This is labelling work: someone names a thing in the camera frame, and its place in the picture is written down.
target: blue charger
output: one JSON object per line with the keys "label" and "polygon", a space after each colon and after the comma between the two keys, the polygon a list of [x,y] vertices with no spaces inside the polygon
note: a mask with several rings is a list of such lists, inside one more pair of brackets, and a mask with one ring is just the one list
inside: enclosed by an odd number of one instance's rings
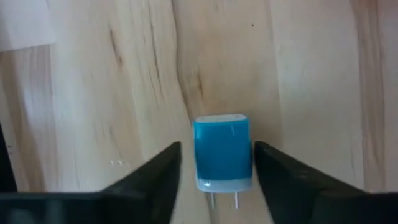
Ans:
{"label": "blue charger", "polygon": [[211,193],[235,193],[252,187],[249,120],[242,114],[202,116],[193,122],[197,187]]}

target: wooden floor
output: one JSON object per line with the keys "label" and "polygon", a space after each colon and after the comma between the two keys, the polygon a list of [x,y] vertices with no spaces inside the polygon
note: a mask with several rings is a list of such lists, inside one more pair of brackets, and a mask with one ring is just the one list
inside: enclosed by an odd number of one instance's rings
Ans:
{"label": "wooden floor", "polygon": [[398,190],[398,0],[48,0],[57,43],[0,53],[20,190],[99,190],[183,142],[174,223],[272,223],[258,184],[195,187],[197,116],[345,182]]}

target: light wooden surface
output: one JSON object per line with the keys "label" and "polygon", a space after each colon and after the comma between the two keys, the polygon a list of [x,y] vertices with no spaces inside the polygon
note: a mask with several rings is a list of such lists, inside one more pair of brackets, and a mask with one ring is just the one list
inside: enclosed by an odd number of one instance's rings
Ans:
{"label": "light wooden surface", "polygon": [[190,121],[244,113],[267,141],[372,191],[398,190],[397,0],[49,0],[57,43],[0,54],[18,187],[99,190],[183,142],[174,223],[272,223],[256,183],[194,181]]}
{"label": "light wooden surface", "polygon": [[46,0],[0,0],[0,52],[54,41]]}

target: metal prong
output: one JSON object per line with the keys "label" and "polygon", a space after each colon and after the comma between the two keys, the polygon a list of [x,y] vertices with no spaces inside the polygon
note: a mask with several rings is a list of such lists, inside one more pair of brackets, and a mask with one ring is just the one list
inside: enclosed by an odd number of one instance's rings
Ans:
{"label": "metal prong", "polygon": [[235,192],[235,209],[239,208],[239,204],[238,204],[238,193]]}
{"label": "metal prong", "polygon": [[211,197],[211,209],[214,209],[214,194],[210,193],[210,197]]}

